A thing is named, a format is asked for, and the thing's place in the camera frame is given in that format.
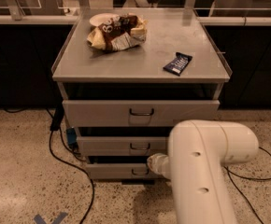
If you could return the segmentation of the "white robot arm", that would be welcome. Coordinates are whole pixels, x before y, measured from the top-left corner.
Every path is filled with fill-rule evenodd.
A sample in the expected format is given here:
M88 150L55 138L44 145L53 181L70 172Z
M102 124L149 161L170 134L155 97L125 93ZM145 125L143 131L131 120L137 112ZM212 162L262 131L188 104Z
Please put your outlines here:
M186 120L170 132L167 152L147 163L171 181L178 224L237 224L221 168L251 161L258 150L255 133L245 125Z

